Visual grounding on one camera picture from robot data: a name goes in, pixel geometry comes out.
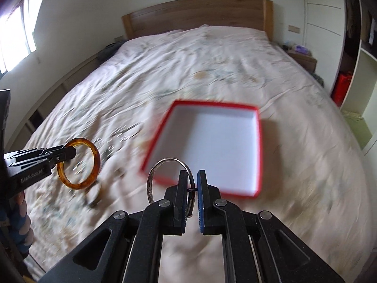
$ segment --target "bed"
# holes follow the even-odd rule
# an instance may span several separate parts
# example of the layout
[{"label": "bed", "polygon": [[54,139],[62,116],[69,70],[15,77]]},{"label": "bed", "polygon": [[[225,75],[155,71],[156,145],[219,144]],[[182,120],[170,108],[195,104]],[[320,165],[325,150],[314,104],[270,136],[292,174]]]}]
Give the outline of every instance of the bed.
[{"label": "bed", "polygon": [[[26,148],[85,137],[101,142],[103,154],[118,127],[143,128],[103,164],[95,208],[83,204],[82,192],[72,197],[56,171],[27,190],[33,257],[49,269],[114,211],[148,205],[139,168],[174,100],[227,101],[258,106],[263,137],[261,193],[232,201],[249,212],[272,211],[353,282],[374,243],[363,156],[321,86],[270,42],[273,2],[178,0],[122,20],[130,40],[62,99]],[[80,160],[90,166],[90,157],[80,151],[67,175]],[[165,187],[153,190],[158,199]],[[221,237],[200,235],[197,211],[184,236],[164,237],[159,282],[178,280],[224,281]]]}]

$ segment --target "floral bedspread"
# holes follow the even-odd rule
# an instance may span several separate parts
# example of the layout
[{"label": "floral bedspread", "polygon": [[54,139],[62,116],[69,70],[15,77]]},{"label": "floral bedspread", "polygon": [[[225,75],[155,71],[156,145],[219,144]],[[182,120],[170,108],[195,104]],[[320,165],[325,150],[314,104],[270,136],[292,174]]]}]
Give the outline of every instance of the floral bedspread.
[{"label": "floral bedspread", "polygon": [[[133,39],[71,90],[27,148],[75,137],[104,142],[118,127],[143,123],[104,163],[102,198],[93,209],[53,174],[27,190],[35,235],[31,254],[46,268],[117,210],[148,205],[138,170],[156,127],[175,99],[247,103],[260,108],[262,191],[233,199],[243,210],[272,211],[347,282],[372,249],[371,211],[362,154],[339,110],[314,79],[264,32],[200,27]],[[90,170],[90,152],[80,160]],[[85,173],[71,177],[85,177]],[[154,185],[155,200],[165,188]],[[164,237],[159,282],[223,282],[221,237],[199,233],[197,212],[182,237]]]}]

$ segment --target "person's hand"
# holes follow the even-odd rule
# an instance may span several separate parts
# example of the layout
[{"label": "person's hand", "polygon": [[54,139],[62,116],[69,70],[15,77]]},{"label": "person's hand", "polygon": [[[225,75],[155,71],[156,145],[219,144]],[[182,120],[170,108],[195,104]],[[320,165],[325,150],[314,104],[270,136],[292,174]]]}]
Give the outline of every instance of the person's hand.
[{"label": "person's hand", "polygon": [[[33,243],[33,229],[30,228],[30,218],[26,214],[27,205],[25,201],[25,193],[19,193],[14,199],[14,207],[10,213],[6,213],[5,209],[0,205],[0,222],[5,223],[9,219],[9,237],[14,241],[17,249],[25,254],[28,252]],[[7,240],[3,232],[0,230],[0,242],[7,247]]]}]

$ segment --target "electrical outlet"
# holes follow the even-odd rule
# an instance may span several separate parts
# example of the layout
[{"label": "electrical outlet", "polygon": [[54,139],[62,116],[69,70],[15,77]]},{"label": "electrical outlet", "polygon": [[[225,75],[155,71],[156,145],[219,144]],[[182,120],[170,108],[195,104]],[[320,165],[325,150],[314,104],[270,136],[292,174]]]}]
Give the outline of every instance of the electrical outlet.
[{"label": "electrical outlet", "polygon": [[293,25],[288,25],[288,31],[300,34],[300,28]]}]

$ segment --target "white wardrobe door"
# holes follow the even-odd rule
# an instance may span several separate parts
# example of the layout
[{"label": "white wardrobe door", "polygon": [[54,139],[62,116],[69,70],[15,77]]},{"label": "white wardrobe door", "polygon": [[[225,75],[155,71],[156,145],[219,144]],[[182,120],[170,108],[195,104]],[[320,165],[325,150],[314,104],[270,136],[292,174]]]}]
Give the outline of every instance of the white wardrobe door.
[{"label": "white wardrobe door", "polygon": [[304,45],[317,59],[316,73],[329,94],[343,54],[345,19],[344,0],[306,0]]}]

